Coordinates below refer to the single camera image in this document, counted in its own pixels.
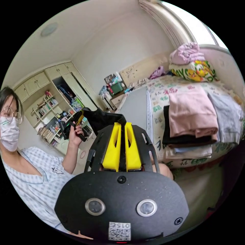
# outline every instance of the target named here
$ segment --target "pillow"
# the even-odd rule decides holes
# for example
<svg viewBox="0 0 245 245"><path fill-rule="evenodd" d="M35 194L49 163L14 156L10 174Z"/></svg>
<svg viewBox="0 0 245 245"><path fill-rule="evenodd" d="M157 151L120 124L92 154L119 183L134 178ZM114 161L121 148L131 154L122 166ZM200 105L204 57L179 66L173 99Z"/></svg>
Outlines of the pillow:
<svg viewBox="0 0 245 245"><path fill-rule="evenodd" d="M186 65L170 64L169 70L178 77L194 82L213 82L219 80L215 70L207 60L196 60Z"/></svg>

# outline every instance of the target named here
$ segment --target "gray folded clothing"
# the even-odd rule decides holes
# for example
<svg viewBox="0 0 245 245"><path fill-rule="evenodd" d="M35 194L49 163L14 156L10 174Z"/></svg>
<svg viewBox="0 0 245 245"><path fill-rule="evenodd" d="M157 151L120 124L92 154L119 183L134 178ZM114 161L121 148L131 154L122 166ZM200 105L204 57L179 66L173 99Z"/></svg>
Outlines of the gray folded clothing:
<svg viewBox="0 0 245 245"><path fill-rule="evenodd" d="M237 143L240 141L240 118L235 101L229 95L208 93L217 114L219 131L218 140L223 143Z"/></svg>

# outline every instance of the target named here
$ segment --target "headboard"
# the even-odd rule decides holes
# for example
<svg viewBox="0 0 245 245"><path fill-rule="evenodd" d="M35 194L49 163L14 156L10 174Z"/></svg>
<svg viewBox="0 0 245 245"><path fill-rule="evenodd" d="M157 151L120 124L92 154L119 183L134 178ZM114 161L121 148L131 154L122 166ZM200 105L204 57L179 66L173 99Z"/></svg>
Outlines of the headboard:
<svg viewBox="0 0 245 245"><path fill-rule="evenodd" d="M165 71L167 71L169 55L170 53L156 54L129 66L119 73L126 86L129 86L130 83L135 83L138 80L149 77L159 66L163 66Z"/></svg>

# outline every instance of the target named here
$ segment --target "light blue folded clothing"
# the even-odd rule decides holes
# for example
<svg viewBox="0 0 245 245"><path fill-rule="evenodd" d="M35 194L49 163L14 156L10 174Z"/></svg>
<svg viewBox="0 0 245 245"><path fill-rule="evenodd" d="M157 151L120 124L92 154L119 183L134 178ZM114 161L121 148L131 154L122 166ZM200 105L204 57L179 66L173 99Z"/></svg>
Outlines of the light blue folded clothing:
<svg viewBox="0 0 245 245"><path fill-rule="evenodd" d="M222 143L237 143L240 141L240 117L235 101L229 95L208 93L208 97L217 114L219 131L218 141Z"/></svg>
<svg viewBox="0 0 245 245"><path fill-rule="evenodd" d="M201 146L174 148L174 153L183 153L183 152L187 152L187 151L193 151L193 150L196 150L198 148L201 148Z"/></svg>

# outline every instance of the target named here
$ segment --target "black folded clothing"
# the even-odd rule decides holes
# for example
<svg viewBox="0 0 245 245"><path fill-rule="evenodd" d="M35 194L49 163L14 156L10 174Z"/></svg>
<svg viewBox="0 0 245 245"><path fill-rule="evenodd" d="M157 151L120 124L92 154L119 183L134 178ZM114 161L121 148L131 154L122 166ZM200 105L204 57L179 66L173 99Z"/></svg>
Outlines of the black folded clothing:
<svg viewBox="0 0 245 245"><path fill-rule="evenodd" d="M211 143L211 136L203 136L200 138L196 138L195 135L181 135L177 137L170 137L170 126L169 126L169 105L163 107L163 114L165 119L165 130L163 134L163 145L176 145L176 147L190 147L190 146L198 146L198 145L207 145Z"/></svg>

